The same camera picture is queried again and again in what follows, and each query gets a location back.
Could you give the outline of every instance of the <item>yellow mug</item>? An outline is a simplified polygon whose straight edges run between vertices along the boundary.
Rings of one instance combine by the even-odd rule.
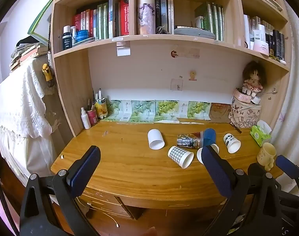
[[[269,171],[271,168],[273,168],[275,155],[275,147],[270,143],[264,143],[260,152],[256,156],[256,159],[260,165],[264,166],[266,171]]]

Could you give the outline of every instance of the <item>white bottle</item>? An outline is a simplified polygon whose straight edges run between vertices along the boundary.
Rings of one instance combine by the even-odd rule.
[[[82,109],[82,121],[83,121],[83,124],[84,124],[84,128],[85,129],[90,129],[92,126],[90,124],[88,114],[86,113],[84,107],[82,107],[81,109]]]
[[[71,34],[72,34],[72,46],[76,43],[76,27],[71,27]]]

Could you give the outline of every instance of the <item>metal screw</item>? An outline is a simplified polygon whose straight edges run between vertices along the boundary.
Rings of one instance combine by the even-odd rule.
[[[242,176],[244,174],[244,171],[241,169],[236,170],[237,175]]]
[[[37,174],[32,174],[31,176],[30,176],[30,179],[31,180],[34,180],[34,179],[36,179],[37,178]]]
[[[272,178],[272,177],[273,177],[273,176],[272,176],[272,174],[271,174],[271,173],[269,173],[269,172],[268,172],[268,173],[266,173],[266,174],[265,174],[265,176],[266,176],[267,178]]]
[[[59,176],[64,176],[66,174],[66,170],[60,170],[58,175]]]

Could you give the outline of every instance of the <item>doll hair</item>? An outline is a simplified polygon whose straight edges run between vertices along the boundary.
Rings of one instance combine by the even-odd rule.
[[[258,75],[259,75],[259,82],[260,84],[264,87],[267,84],[267,76],[265,73],[265,69],[262,65],[260,65],[259,63],[255,62],[255,61],[251,61],[249,62],[246,67],[244,68],[243,72],[242,72],[242,78],[243,80],[247,80],[250,79],[250,75],[255,71],[258,71]]]

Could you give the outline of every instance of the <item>doll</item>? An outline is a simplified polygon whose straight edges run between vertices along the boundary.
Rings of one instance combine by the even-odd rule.
[[[242,92],[254,98],[266,85],[266,73],[262,65],[251,61],[246,65],[242,72],[244,84]]]

